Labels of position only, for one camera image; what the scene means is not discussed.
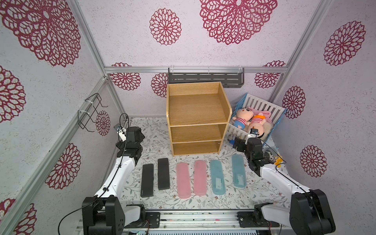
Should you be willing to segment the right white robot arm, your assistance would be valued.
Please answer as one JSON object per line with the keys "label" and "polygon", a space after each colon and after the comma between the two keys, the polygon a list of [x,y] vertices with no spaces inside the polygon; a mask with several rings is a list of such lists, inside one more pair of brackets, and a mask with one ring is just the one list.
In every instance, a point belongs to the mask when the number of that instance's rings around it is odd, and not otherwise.
{"label": "right white robot arm", "polygon": [[297,235],[326,235],[336,231],[334,217],[326,194],[312,190],[292,179],[264,156],[261,140],[234,139],[233,148],[245,154],[250,169],[271,183],[288,201],[284,208],[272,203],[257,204],[253,210],[254,223],[273,222],[290,227]]}

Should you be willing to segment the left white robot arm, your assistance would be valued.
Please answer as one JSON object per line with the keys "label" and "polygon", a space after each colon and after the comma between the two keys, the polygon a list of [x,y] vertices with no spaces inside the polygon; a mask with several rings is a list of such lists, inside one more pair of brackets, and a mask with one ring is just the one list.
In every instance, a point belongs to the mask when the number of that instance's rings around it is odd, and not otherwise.
{"label": "left white robot arm", "polygon": [[94,196],[86,197],[82,203],[83,233],[85,235],[121,235],[126,226],[146,225],[143,205],[122,207],[118,196],[141,157],[144,140],[141,128],[116,126],[120,141],[115,165],[103,186]]}

